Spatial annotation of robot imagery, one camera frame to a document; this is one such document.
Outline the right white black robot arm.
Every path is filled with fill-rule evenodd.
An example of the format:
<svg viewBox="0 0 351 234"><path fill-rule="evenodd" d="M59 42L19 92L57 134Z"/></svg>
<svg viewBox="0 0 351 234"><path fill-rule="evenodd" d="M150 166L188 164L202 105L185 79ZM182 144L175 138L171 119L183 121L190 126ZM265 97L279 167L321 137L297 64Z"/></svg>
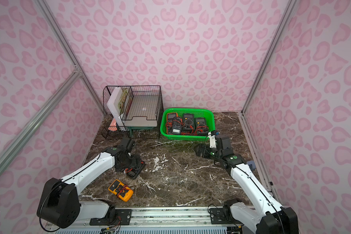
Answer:
<svg viewBox="0 0 351 234"><path fill-rule="evenodd" d="M236 181L247 195L253 208L230 200L224 205L230 222L241 222L254 234L298 234L298 217L290 207L278 202L254 176L248 162L235 154L228 136L215 131L208 134L209 144L195 147L196 156L213 160Z"/></svg>

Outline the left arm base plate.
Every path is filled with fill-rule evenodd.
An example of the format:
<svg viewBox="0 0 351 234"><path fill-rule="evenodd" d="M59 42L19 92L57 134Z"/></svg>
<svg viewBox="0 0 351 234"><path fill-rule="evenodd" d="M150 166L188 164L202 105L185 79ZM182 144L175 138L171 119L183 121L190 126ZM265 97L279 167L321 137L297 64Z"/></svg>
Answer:
<svg viewBox="0 0 351 234"><path fill-rule="evenodd" d="M116 226L130 224L132 216L132 209L115 209L112 208L108 211L103 218L92 218L90 219L90 226Z"/></svg>

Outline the large green multimeter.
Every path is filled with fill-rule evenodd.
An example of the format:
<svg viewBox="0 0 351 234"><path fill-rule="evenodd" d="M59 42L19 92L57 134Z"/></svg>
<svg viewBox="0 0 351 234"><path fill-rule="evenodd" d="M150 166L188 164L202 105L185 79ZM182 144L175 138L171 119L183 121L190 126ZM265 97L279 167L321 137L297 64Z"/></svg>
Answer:
<svg viewBox="0 0 351 234"><path fill-rule="evenodd" d="M185 113L183 115L183 127L182 134L183 135L192 135L195 132L195 118L193 114Z"/></svg>

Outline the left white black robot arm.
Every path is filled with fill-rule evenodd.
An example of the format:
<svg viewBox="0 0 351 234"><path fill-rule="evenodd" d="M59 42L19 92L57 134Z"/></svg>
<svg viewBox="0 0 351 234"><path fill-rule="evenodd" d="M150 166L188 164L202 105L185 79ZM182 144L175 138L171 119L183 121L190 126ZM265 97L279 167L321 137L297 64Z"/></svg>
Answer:
<svg viewBox="0 0 351 234"><path fill-rule="evenodd" d="M105 226L103 234L129 223L130 214L118 212L104 201L80 201L82 191L107 170L123 172L136 179L145 167L139 155L132 154L133 139L123 138L118 146L108 147L78 170L60 178L49 179L43 188L37 208L39 221L65 229L75 221L88 219L91 226Z"/></svg>

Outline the orange wide multimeter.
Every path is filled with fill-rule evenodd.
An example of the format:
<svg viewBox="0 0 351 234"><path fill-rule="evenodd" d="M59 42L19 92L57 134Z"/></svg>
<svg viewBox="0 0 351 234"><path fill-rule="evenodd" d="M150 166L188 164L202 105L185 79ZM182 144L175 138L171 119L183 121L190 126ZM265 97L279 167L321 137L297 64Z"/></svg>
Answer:
<svg viewBox="0 0 351 234"><path fill-rule="evenodd" d="M173 118L178 117L177 113L168 113L167 120L166 120L166 133L168 135L172 134L172 127L173 127Z"/></svg>

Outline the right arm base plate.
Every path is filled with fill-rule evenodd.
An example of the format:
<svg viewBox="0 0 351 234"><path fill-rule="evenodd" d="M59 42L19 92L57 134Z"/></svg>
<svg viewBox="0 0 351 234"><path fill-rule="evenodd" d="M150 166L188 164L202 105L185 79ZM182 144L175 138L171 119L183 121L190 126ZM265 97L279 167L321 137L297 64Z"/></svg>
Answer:
<svg viewBox="0 0 351 234"><path fill-rule="evenodd" d="M211 224L240 224L234 219L225 208L209 207L207 211L210 215Z"/></svg>

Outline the black wire desk organizer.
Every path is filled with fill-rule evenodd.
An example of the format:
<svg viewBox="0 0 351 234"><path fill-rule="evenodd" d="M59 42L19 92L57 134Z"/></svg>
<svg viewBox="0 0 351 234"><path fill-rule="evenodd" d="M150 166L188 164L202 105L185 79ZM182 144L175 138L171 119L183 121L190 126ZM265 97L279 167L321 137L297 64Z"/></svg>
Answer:
<svg viewBox="0 0 351 234"><path fill-rule="evenodd" d="M159 85L106 86L103 90L105 138L156 139L164 112Z"/></svg>

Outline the small dark multimeter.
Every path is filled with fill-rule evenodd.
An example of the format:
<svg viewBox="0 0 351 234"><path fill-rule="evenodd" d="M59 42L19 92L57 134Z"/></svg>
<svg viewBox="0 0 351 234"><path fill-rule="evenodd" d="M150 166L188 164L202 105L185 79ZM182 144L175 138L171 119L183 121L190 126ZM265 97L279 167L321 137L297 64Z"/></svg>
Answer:
<svg viewBox="0 0 351 234"><path fill-rule="evenodd" d="M130 169L126 168L124 172L130 179L136 179L144 167L145 167L145 162L141 161L138 167L134 167Z"/></svg>
<svg viewBox="0 0 351 234"><path fill-rule="evenodd" d="M172 119L172 129L171 129L171 133L173 135L181 135L182 132L182 127L183 127L183 122L182 122L182 118L181 117L174 117Z"/></svg>

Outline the green plastic basket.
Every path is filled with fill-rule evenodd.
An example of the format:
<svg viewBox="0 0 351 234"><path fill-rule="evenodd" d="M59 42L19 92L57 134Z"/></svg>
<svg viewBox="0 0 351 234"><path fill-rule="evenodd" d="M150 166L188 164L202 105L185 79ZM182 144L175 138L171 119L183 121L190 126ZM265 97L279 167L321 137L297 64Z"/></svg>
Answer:
<svg viewBox="0 0 351 234"><path fill-rule="evenodd" d="M169 108L163 113L160 132L170 140L205 141L216 130L214 119L206 109Z"/></svg>

